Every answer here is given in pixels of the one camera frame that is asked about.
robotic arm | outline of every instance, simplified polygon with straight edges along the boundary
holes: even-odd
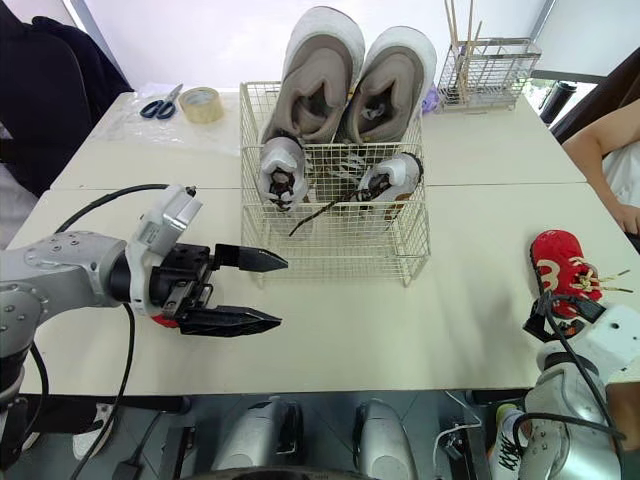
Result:
[[[544,331],[545,293],[534,305],[525,330],[544,345],[537,356],[542,372],[525,397],[527,413],[550,413],[606,425],[596,399],[570,355],[555,335]],[[640,314],[624,305],[604,306],[572,297],[582,320],[566,326],[565,338],[602,398],[611,376],[640,355]],[[612,480],[621,478],[611,437],[604,432],[551,420],[531,420],[532,434],[520,466],[523,480]]]
[[[193,194],[179,185],[164,190],[128,244],[93,232],[62,232],[0,252],[1,409],[18,393],[36,328],[68,310],[126,302],[185,335],[235,337],[280,324],[250,308],[206,307],[209,278],[221,266],[266,272],[287,262],[261,249],[218,244],[211,255],[207,246],[176,243],[202,205]]]

tape roll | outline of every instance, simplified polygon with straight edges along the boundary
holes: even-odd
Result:
[[[178,99],[187,119],[193,123],[211,123],[224,114],[220,94],[213,88],[187,90]]]

plastic bag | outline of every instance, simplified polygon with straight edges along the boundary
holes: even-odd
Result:
[[[148,103],[164,100],[174,86],[148,84],[140,91],[119,97],[91,132],[89,138],[107,142],[135,142],[166,147],[240,154],[240,101],[238,92],[220,92],[224,116],[207,124],[187,120],[178,100],[171,118],[143,118]]]

white wall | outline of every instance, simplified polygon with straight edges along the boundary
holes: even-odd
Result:
[[[536,68],[606,76],[640,46],[640,0],[557,0]]]
[[[367,45],[387,27],[410,25],[429,36],[439,66],[449,45],[442,0],[85,1],[134,88],[147,82],[235,87],[278,80],[293,25],[318,4],[356,20]],[[528,36],[543,3],[478,0],[476,17],[483,20],[484,36]],[[466,32],[468,4],[457,0],[459,32]]]
[[[31,23],[33,17],[43,16],[65,25],[74,24],[62,0],[4,0],[4,3],[25,23]]]

purple object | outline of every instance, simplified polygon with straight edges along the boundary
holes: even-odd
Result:
[[[422,114],[426,114],[432,112],[436,109],[440,103],[440,97],[438,97],[438,89],[436,87],[431,87],[431,89],[427,92],[427,96],[422,101]]]

